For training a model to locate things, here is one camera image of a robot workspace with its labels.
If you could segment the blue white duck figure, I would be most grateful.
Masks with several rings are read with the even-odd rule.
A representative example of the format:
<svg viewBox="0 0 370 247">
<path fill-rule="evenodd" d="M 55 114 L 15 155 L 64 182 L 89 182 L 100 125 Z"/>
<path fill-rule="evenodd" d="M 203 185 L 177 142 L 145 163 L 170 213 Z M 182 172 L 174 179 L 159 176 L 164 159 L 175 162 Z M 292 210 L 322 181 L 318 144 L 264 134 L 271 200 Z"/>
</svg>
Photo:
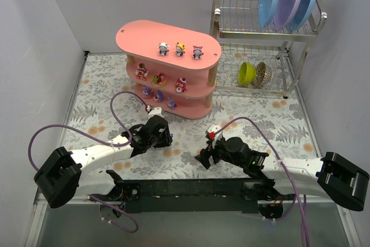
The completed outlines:
<svg viewBox="0 0 370 247">
<path fill-rule="evenodd" d="M 165 42 L 161 42 L 158 45 L 158 52 L 161 56 L 166 56 L 169 52 L 169 45 Z"/>
</svg>

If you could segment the strawberry cake toy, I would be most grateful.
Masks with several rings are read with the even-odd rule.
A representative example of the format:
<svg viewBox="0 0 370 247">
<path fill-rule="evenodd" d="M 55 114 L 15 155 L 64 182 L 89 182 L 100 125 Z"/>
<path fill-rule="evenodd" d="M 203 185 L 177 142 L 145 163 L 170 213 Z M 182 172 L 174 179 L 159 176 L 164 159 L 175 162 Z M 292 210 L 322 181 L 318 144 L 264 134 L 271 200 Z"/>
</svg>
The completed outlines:
<svg viewBox="0 0 370 247">
<path fill-rule="evenodd" d="M 136 78 L 139 80 L 147 80 L 150 71 L 146 68 L 144 63 L 139 63 L 135 71 Z"/>
</svg>

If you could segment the pink flowerpot toy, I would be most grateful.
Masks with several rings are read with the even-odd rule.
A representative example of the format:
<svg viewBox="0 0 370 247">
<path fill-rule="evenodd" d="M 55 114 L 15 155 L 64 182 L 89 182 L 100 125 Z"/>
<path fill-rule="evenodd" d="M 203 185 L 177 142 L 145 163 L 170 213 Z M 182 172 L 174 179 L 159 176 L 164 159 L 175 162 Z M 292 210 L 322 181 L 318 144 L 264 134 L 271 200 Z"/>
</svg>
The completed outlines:
<svg viewBox="0 0 370 247">
<path fill-rule="evenodd" d="M 159 73 L 153 76 L 152 84 L 154 87 L 162 88 L 167 83 L 167 77 L 164 73 Z"/>
</svg>

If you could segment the purple plate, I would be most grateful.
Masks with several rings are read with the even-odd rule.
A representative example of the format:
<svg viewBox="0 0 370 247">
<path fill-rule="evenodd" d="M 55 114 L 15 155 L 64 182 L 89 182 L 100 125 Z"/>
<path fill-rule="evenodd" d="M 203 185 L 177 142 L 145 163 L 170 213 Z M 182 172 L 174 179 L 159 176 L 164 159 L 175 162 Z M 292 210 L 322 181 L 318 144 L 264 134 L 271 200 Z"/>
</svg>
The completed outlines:
<svg viewBox="0 0 370 247">
<path fill-rule="evenodd" d="M 275 30 L 280 31 L 288 26 L 295 16 L 301 0 L 279 0 L 273 18 Z"/>
</svg>

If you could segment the pink three-tier shelf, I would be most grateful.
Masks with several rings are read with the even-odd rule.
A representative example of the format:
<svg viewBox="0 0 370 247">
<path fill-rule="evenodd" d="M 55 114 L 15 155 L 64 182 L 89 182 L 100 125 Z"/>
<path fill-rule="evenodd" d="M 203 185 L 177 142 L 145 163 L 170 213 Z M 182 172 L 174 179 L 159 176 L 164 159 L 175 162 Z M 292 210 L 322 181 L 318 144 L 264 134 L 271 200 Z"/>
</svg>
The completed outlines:
<svg viewBox="0 0 370 247">
<path fill-rule="evenodd" d="M 166 56 L 161 56 L 158 52 L 161 42 L 169 45 Z M 181 57 L 176 55 L 177 42 L 185 45 L 185 54 Z M 135 93 L 143 98 L 143 86 L 153 89 L 152 97 L 144 98 L 149 105 L 159 106 L 167 112 L 192 120 L 203 118 L 211 111 L 221 54 L 217 40 L 210 35 L 184 28 L 149 20 L 136 20 L 120 28 L 116 34 L 116 43 L 127 55 L 126 71 L 136 83 Z M 203 47 L 203 55 L 199 60 L 193 58 L 193 46 Z M 147 80 L 136 78 L 135 71 L 139 63 L 144 63 L 150 71 Z M 162 88 L 154 87 L 153 76 L 161 72 L 166 75 L 167 83 Z M 187 80 L 185 93 L 177 93 L 175 90 L 178 78 Z M 164 94 L 162 103 L 153 101 L 157 90 Z M 176 102 L 175 110 L 168 108 L 168 97 Z"/>
</svg>

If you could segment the purple bunny head toy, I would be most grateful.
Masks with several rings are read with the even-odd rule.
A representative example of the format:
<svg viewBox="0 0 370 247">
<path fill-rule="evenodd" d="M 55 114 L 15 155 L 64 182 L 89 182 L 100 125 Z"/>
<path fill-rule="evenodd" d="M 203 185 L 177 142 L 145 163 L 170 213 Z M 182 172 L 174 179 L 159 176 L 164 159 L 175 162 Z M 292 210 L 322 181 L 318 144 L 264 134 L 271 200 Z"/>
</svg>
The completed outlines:
<svg viewBox="0 0 370 247">
<path fill-rule="evenodd" d="M 164 100 L 163 92 L 161 90 L 157 90 L 157 92 L 155 93 L 155 96 L 153 98 L 153 101 L 157 102 L 157 103 L 162 103 L 163 100 Z"/>
</svg>

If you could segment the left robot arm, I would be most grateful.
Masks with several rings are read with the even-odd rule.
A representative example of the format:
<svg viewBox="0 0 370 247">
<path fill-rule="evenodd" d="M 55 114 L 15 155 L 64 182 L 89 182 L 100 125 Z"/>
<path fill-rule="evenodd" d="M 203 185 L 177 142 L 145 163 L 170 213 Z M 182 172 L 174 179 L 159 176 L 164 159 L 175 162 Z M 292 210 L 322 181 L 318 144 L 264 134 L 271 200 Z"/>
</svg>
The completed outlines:
<svg viewBox="0 0 370 247">
<path fill-rule="evenodd" d="M 111 170 L 96 173 L 96 169 L 171 143 L 168 122 L 160 115 L 149 116 L 146 124 L 135 125 L 101 145 L 72 151 L 55 149 L 37 170 L 34 181 L 51 208 L 59 208 L 76 196 L 119 194 L 120 176 Z"/>
</svg>

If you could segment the right blue plate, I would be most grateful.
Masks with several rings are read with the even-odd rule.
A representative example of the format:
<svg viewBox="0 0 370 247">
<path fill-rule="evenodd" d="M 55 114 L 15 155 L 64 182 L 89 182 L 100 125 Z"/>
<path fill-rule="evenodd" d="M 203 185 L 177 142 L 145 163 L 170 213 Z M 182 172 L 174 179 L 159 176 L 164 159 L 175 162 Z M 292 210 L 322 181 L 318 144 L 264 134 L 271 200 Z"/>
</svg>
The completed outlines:
<svg viewBox="0 0 370 247">
<path fill-rule="evenodd" d="M 315 3 L 316 0 L 301 0 L 295 16 L 287 27 L 290 32 L 300 29 L 306 23 Z"/>
</svg>

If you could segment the pink figure toy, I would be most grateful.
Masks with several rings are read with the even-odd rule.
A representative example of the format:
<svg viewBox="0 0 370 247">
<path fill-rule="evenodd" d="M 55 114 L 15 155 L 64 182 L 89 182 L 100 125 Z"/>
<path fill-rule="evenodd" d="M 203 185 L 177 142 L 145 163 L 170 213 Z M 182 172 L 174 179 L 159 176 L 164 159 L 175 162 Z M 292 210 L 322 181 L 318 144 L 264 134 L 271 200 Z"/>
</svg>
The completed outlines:
<svg viewBox="0 0 370 247">
<path fill-rule="evenodd" d="M 199 60 L 204 54 L 202 48 L 202 46 L 193 46 L 193 58 L 195 60 Z"/>
<path fill-rule="evenodd" d="M 187 80 L 186 78 L 178 78 L 176 81 L 175 90 L 177 93 L 185 93 L 187 91 L 186 89 Z"/>
</svg>

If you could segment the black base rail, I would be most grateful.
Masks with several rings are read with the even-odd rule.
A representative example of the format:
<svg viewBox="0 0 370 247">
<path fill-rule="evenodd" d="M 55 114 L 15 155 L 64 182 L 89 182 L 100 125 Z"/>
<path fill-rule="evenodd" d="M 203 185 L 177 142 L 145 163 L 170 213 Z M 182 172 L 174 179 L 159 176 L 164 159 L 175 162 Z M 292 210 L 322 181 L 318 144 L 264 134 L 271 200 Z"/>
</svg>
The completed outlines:
<svg viewBox="0 0 370 247">
<path fill-rule="evenodd" d="M 277 219 L 285 197 L 266 182 L 231 178 L 125 180 L 90 199 L 114 202 L 126 213 L 237 211 Z"/>
</svg>

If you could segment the steel dish rack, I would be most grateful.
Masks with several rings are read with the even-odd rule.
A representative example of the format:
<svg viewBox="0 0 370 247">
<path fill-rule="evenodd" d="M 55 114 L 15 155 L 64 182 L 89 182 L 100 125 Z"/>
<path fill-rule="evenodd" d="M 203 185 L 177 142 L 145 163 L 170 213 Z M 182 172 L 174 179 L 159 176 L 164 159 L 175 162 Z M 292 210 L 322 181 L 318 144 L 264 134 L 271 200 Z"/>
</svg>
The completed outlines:
<svg viewBox="0 0 370 247">
<path fill-rule="evenodd" d="M 307 21 L 295 31 L 260 28 L 258 0 L 212 0 L 210 31 L 221 46 L 217 88 L 246 93 L 269 92 L 287 99 L 295 90 L 313 43 L 327 21 L 323 0 L 316 0 Z M 240 85 L 243 62 L 264 62 L 272 71 L 266 85 Z"/>
</svg>

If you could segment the floral table mat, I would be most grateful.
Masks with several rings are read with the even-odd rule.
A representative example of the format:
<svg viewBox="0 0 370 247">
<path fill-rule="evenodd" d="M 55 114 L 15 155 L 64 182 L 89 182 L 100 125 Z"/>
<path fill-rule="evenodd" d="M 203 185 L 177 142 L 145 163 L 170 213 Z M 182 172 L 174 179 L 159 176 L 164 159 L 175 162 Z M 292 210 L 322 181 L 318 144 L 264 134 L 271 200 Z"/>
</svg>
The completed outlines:
<svg viewBox="0 0 370 247">
<path fill-rule="evenodd" d="M 142 103 L 131 94 L 133 81 L 126 72 L 125 55 L 87 57 L 76 99 L 70 112 L 64 146 L 80 149 L 119 135 L 124 127 L 144 123 Z M 315 158 L 312 138 L 301 102 L 296 95 L 283 99 L 270 94 L 239 94 L 217 90 L 211 111 L 189 120 L 164 113 L 173 135 L 170 147 L 150 149 L 110 165 L 124 179 L 239 178 L 240 168 L 219 162 L 205 169 L 195 156 L 206 146 L 206 129 L 221 126 L 224 137 L 240 137 L 251 149 L 280 158 Z"/>
</svg>

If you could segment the lime green bowl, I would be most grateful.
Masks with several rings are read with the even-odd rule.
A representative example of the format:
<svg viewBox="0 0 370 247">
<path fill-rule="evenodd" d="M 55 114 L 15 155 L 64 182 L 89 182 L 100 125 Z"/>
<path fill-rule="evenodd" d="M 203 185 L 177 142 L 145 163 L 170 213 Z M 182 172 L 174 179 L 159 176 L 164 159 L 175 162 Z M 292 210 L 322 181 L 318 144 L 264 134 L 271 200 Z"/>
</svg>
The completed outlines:
<svg viewBox="0 0 370 247">
<path fill-rule="evenodd" d="M 247 85 L 256 78 L 256 69 L 249 62 L 243 62 L 238 72 L 238 84 Z"/>
</svg>

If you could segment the pink purple cupcake toy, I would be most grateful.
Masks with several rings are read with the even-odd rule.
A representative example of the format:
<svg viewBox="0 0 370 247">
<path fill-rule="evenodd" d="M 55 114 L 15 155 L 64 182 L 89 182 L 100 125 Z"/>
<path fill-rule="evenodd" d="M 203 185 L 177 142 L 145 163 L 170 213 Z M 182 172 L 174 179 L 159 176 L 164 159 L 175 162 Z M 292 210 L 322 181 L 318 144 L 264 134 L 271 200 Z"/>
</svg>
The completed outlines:
<svg viewBox="0 0 370 247">
<path fill-rule="evenodd" d="M 143 95 L 143 98 L 149 99 L 153 95 L 153 89 L 151 89 L 151 88 L 149 88 L 147 86 L 143 86 L 143 89 L 141 90 L 141 93 Z"/>
</svg>

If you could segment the patterned ceramic bowl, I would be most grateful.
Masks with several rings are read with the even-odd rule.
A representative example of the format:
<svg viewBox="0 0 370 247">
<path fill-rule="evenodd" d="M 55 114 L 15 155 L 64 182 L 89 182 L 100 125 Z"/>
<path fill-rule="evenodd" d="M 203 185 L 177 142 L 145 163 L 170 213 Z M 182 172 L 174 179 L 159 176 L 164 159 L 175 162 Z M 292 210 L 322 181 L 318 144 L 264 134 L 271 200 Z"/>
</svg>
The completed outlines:
<svg viewBox="0 0 370 247">
<path fill-rule="evenodd" d="M 264 62 L 260 62 L 256 67 L 256 78 L 253 80 L 253 85 L 263 87 L 272 79 L 273 73 L 269 66 Z"/>
</svg>

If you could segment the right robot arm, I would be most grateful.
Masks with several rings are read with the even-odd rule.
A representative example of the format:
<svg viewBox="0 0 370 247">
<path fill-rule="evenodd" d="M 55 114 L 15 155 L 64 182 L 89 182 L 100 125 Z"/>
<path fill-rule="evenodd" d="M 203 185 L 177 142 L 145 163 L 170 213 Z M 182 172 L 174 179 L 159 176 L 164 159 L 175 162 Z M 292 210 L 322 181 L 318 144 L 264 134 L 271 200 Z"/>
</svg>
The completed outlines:
<svg viewBox="0 0 370 247">
<path fill-rule="evenodd" d="M 238 137 L 213 138 L 195 158 L 205 167 L 223 160 L 260 180 L 247 190 L 250 198 L 272 200 L 294 193 L 333 200 L 352 211 L 363 211 L 369 174 L 340 154 L 328 152 L 322 158 L 278 160 L 268 153 L 249 148 Z"/>
</svg>

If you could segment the yellow blue duck figure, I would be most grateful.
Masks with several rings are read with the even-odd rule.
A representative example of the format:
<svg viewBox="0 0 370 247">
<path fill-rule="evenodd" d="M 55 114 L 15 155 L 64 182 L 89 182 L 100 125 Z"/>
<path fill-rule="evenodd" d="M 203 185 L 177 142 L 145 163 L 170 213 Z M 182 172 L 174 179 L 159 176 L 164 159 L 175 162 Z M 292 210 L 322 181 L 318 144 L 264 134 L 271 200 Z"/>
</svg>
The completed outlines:
<svg viewBox="0 0 370 247">
<path fill-rule="evenodd" d="M 185 54 L 185 45 L 183 43 L 177 42 L 175 46 L 176 55 L 181 57 Z"/>
</svg>

